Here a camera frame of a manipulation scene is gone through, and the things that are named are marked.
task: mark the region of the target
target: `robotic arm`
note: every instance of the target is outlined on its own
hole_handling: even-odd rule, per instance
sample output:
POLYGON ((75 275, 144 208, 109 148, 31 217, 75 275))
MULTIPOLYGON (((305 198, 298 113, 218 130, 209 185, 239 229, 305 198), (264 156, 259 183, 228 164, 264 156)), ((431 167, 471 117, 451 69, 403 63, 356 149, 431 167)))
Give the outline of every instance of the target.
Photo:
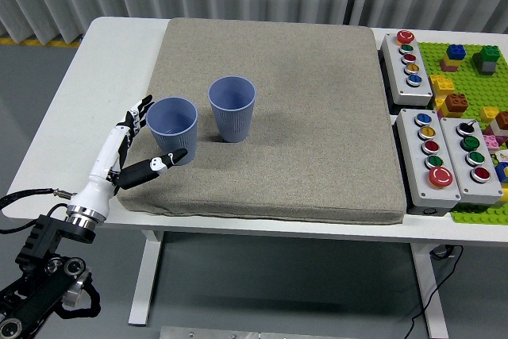
POLYGON ((133 138, 146 124, 146 113, 151 105, 152 96, 149 95, 133 106, 125 119, 111 130, 92 167, 88 184, 78 194, 45 189, 16 192, 0 199, 0 210, 30 195, 53 193, 70 199, 68 205, 58 204, 47 215, 19 229, 0 229, 0 233, 13 233, 33 226, 16 258, 23 271, 22 277, 0 291, 0 339, 35 337, 53 312, 64 319, 95 317, 100 312, 100 297, 92 286, 90 269, 84 260, 60 256, 55 251, 61 238, 90 244, 95 238, 95 226, 107 219, 109 200, 119 188, 129 189, 146 183, 187 154, 185 148, 180 148, 123 168, 133 138), (50 216, 59 206, 67 207, 64 222, 50 216), (63 304, 75 306, 82 291, 90 296, 90 308, 65 310, 63 304))
POLYGON ((187 150, 181 148, 123 168, 127 151, 133 138, 146 125, 146 112, 152 104, 151 95, 139 101, 127 112, 125 119, 111 130, 92 167, 88 184, 71 198, 67 208, 67 222, 94 230, 97 224, 100 225, 107 219, 110 212, 109 200, 115 196, 119 187, 127 190, 148 182, 162 175, 187 154, 187 150))

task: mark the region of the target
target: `gray cushion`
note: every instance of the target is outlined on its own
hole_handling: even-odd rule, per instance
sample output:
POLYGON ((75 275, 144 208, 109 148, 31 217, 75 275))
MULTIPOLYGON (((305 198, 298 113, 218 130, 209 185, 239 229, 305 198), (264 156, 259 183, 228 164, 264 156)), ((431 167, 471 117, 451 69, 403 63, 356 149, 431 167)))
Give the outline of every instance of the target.
MULTIPOLYGON (((198 107, 196 158, 120 191, 120 202, 172 216, 401 222, 406 198, 377 57, 364 27, 171 20, 148 93, 198 107), (221 141, 207 98, 224 75, 258 92, 238 144, 221 141)), ((160 153, 146 127, 127 164, 160 153)))

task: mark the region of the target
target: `blue plastic cup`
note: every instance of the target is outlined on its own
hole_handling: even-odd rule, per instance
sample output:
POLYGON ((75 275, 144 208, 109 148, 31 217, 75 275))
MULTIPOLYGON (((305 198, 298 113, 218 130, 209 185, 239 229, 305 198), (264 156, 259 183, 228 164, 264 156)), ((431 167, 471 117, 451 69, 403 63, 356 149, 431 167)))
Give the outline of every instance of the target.
POLYGON ((242 142, 251 128, 256 88, 243 77, 230 75, 217 79, 208 90, 208 99, 222 139, 242 142))
POLYGON ((146 125, 165 153, 186 148, 187 155, 177 165, 190 163, 196 156, 198 143, 198 109, 181 97, 163 98, 148 109, 146 125))

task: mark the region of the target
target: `black fingertip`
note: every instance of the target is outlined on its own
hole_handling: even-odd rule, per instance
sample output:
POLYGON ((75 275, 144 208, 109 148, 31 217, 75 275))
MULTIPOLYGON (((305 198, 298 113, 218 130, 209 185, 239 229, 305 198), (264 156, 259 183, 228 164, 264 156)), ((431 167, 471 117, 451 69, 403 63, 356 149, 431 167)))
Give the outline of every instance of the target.
POLYGON ((187 149, 179 148, 173 152, 173 162, 178 163, 185 155, 187 155, 187 149))

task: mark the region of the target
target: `brown lego brick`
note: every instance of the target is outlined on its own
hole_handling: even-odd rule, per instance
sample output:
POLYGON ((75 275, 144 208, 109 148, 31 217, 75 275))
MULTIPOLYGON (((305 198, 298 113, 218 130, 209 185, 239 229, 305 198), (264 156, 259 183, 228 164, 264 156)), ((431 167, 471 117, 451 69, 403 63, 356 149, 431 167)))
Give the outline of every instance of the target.
POLYGON ((448 94, 444 102, 451 113, 463 113, 469 106, 465 94, 448 94))
POLYGON ((508 111, 502 111, 495 116, 496 122, 501 130, 508 130, 508 111))

